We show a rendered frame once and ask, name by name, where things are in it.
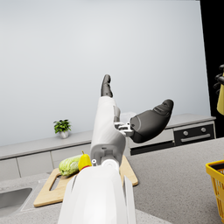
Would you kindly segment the green tea bottle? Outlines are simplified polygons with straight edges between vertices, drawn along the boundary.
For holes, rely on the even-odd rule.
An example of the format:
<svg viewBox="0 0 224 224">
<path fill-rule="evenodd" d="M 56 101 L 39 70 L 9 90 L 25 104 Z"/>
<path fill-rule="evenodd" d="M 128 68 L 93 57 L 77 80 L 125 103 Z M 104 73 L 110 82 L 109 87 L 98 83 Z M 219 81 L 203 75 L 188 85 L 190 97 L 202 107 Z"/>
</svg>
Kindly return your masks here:
<svg viewBox="0 0 224 224">
<path fill-rule="evenodd" d="M 219 92 L 219 99 L 217 103 L 217 110 L 220 114 L 224 116 L 224 81 L 219 80 L 220 84 L 220 92 Z"/>
</svg>

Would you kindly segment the black built-in oven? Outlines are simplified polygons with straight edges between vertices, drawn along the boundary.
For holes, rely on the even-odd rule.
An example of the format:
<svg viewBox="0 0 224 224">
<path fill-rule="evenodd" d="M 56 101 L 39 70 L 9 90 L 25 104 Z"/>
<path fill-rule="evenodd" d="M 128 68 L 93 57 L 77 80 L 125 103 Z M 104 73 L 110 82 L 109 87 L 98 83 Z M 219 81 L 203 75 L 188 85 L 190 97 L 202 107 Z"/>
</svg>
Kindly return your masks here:
<svg viewBox="0 0 224 224">
<path fill-rule="evenodd" d="M 214 124 L 205 122 L 174 128 L 173 134 L 177 146 L 206 141 L 215 138 Z"/>
</svg>

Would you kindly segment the potted green plant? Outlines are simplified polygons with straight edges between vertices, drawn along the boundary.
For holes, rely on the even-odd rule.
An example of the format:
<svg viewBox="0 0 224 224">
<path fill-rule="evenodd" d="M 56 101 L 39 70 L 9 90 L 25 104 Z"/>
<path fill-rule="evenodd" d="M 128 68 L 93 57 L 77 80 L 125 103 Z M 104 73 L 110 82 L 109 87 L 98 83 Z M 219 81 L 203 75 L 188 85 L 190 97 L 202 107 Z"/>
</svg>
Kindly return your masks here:
<svg viewBox="0 0 224 224">
<path fill-rule="evenodd" d="M 68 138 L 69 131 L 71 130 L 71 124 L 67 119 L 55 121 L 53 124 L 54 132 L 56 134 L 59 134 L 62 139 Z"/>
</svg>

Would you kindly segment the steel kitchen sink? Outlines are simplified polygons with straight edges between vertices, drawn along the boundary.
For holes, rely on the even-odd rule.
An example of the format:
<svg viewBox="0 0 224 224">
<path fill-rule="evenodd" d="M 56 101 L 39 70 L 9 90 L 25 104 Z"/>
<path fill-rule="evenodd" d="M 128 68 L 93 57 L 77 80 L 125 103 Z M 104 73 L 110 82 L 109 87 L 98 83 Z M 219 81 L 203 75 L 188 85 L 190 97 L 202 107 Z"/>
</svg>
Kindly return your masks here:
<svg viewBox="0 0 224 224">
<path fill-rule="evenodd" d="M 31 192 L 32 189 L 27 187 L 0 193 L 0 218 L 16 212 L 25 203 Z"/>
</svg>

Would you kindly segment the grey kitchen cabinet counter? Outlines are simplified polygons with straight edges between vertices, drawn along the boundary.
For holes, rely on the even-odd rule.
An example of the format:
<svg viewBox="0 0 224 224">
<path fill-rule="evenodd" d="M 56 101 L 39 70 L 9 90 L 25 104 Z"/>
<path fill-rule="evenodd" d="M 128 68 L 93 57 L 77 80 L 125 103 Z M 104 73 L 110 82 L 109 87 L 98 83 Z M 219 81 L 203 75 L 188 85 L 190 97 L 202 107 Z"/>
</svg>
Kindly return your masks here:
<svg viewBox="0 0 224 224">
<path fill-rule="evenodd" d="M 198 123 L 213 123 L 214 118 L 207 115 L 183 114 L 171 118 L 166 129 L 157 137 L 145 143 L 126 140 L 125 156 L 157 151 L 177 146 L 173 129 Z M 75 133 L 67 139 L 58 136 L 26 143 L 16 143 L 0 147 L 0 181 L 22 178 L 43 172 L 51 172 L 59 166 L 60 161 L 82 151 L 90 152 L 92 133 L 90 131 Z"/>
</svg>

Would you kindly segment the yellow pear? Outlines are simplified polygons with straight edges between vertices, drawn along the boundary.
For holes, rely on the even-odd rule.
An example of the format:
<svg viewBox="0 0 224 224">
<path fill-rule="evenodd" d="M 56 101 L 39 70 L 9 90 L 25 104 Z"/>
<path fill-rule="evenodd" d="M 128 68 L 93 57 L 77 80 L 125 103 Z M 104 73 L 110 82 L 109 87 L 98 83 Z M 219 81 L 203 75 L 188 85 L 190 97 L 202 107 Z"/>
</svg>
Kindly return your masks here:
<svg viewBox="0 0 224 224">
<path fill-rule="evenodd" d="M 90 166 L 92 165 L 90 156 L 88 154 L 86 154 L 85 152 L 82 152 L 82 155 L 81 155 L 79 163 L 78 163 L 78 169 L 80 170 L 82 167 L 84 167 L 86 165 L 90 165 Z"/>
</svg>

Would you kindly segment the green cabbage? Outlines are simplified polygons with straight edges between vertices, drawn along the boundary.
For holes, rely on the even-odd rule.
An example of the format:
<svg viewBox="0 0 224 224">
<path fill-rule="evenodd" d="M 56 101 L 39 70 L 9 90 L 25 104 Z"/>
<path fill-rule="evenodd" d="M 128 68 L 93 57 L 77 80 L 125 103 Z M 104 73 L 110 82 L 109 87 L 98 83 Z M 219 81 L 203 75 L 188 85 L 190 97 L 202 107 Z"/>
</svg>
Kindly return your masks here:
<svg viewBox="0 0 224 224">
<path fill-rule="evenodd" d="M 78 163 L 81 155 L 69 157 L 59 163 L 59 171 L 62 176 L 70 176 L 79 171 Z"/>
</svg>

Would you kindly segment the wooden cutting board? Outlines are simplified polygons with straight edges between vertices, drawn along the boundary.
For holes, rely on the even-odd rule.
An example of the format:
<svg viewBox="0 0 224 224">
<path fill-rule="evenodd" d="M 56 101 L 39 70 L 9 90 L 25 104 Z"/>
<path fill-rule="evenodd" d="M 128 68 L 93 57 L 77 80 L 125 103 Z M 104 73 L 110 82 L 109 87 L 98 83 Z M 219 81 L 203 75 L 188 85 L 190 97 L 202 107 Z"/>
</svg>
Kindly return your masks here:
<svg viewBox="0 0 224 224">
<path fill-rule="evenodd" d="M 132 170 L 128 159 L 123 156 L 122 164 L 120 166 L 121 179 L 127 177 L 133 186 L 138 185 L 137 176 Z M 34 200 L 33 205 L 35 207 L 47 206 L 55 203 L 62 202 L 64 199 L 67 183 L 74 177 L 61 176 L 58 168 L 54 169 L 50 174 L 50 177 L 45 182 L 37 198 Z"/>
</svg>

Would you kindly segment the yellow slatted basket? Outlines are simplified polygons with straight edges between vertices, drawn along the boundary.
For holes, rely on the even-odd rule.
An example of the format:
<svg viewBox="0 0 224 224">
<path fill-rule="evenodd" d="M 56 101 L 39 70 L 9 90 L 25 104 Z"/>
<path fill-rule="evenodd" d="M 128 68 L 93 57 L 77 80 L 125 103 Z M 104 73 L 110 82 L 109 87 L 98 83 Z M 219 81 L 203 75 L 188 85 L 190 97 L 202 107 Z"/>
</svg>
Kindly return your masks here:
<svg viewBox="0 0 224 224">
<path fill-rule="evenodd" d="M 206 173 L 211 177 L 219 216 L 224 223 L 224 160 L 207 163 Z"/>
</svg>

